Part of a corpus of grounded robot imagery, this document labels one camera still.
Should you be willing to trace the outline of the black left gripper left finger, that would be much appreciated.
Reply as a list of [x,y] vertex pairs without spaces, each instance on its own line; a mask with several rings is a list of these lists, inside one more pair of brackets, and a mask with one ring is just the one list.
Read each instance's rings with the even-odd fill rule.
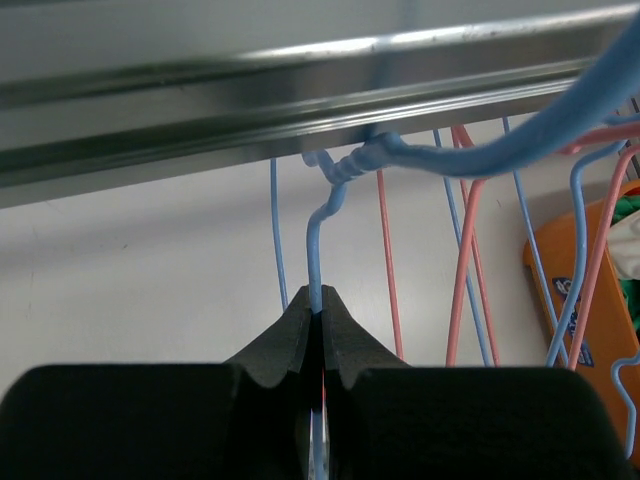
[[303,479],[308,295],[221,363],[58,364],[1,401],[5,479]]

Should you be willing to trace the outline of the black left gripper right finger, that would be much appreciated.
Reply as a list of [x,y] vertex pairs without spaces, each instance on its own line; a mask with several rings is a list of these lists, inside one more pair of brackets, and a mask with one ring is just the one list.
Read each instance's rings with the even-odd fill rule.
[[547,367],[416,367],[323,290],[333,479],[631,479],[603,403]]

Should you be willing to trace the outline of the blue hanger of black top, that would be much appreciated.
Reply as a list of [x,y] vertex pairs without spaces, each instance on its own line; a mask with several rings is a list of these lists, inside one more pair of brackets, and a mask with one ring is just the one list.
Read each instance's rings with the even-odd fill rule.
[[500,358],[475,232],[475,220],[485,181],[475,180],[470,188],[467,188],[464,180],[459,181],[463,217],[459,215],[452,184],[451,179],[444,178],[445,195],[458,247],[445,364],[456,364],[462,313],[465,302],[468,302],[483,364],[497,365]]

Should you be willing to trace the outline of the green tank top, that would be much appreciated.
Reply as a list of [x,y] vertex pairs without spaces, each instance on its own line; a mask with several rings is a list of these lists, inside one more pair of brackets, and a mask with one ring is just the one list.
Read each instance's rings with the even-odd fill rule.
[[[639,196],[623,196],[615,205],[611,226],[621,221],[632,213],[639,212]],[[639,330],[639,279],[621,280],[618,278],[623,297],[626,301],[632,325],[635,330]]]

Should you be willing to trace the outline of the pink hanger of green top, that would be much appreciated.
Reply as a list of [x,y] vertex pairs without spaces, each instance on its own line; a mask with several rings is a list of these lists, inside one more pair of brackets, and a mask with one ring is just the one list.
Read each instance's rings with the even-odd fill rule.
[[603,204],[600,226],[591,253],[587,252],[587,223],[582,190],[583,170],[595,161],[622,150],[626,141],[638,134],[638,116],[629,118],[614,116],[607,121],[605,128],[584,135],[562,150],[567,154],[576,153],[591,144],[606,141],[610,143],[608,146],[584,156],[571,170],[570,190],[573,198],[576,229],[574,273],[561,317],[555,323],[554,334],[546,357],[548,367],[555,364],[557,357],[561,357],[566,368],[570,370],[576,368],[579,350],[586,331],[592,296],[606,247],[609,222],[627,164],[639,151],[639,147],[634,146],[624,150],[619,158],[611,179],[609,192]]

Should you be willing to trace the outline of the blue hanger of grey top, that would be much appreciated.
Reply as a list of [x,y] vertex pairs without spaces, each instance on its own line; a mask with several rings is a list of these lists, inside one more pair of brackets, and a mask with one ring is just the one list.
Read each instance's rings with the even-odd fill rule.
[[569,145],[604,118],[605,113],[629,93],[639,77],[639,62],[632,53],[639,45],[639,22],[629,27],[606,53],[559,100],[516,130],[480,147],[444,149],[440,145],[405,143],[398,135],[379,134],[335,162],[325,151],[310,152],[305,159],[317,164],[332,190],[328,200],[310,217],[306,248],[312,323],[319,325],[321,270],[320,227],[342,206],[347,182],[388,166],[424,170],[447,178],[485,178],[517,170]]

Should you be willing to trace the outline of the pink hanger of white top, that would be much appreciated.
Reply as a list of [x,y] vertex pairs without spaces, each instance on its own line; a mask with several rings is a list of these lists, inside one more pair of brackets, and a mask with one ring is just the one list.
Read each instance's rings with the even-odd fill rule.
[[382,229],[382,241],[384,247],[384,259],[386,268],[386,278],[388,285],[389,304],[391,313],[391,324],[394,339],[395,353],[399,358],[404,357],[403,339],[401,332],[401,324],[399,318],[399,306],[397,297],[397,288],[395,281],[394,262],[392,254],[392,242],[390,235],[389,214],[386,201],[386,191],[384,174],[379,171],[376,173],[377,193],[380,209],[380,221]]

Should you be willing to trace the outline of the white tank top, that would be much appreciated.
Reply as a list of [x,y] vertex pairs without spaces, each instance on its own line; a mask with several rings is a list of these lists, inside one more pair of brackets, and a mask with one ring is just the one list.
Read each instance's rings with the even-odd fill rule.
[[639,279],[639,212],[626,216],[610,227],[608,250],[621,280]]

